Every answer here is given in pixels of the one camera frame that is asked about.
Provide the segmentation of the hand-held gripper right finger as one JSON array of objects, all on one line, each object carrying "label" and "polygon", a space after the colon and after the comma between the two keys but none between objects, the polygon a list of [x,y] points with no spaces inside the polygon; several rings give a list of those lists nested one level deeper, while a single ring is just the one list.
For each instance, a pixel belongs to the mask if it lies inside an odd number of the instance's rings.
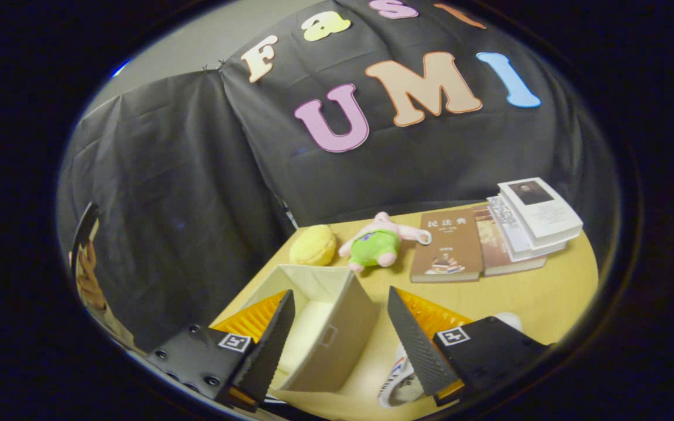
[{"label": "hand-held gripper right finger", "polygon": [[472,322],[394,286],[388,316],[423,392],[438,406],[501,387],[550,348],[497,316]]}]

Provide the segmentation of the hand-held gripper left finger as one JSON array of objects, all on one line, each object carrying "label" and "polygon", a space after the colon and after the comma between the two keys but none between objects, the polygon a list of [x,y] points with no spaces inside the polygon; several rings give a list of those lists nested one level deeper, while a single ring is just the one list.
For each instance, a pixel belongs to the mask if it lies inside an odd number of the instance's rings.
[{"label": "hand-held gripper left finger", "polygon": [[267,395],[295,315],[294,291],[282,290],[213,327],[187,326],[147,359],[207,399],[255,412]]}]

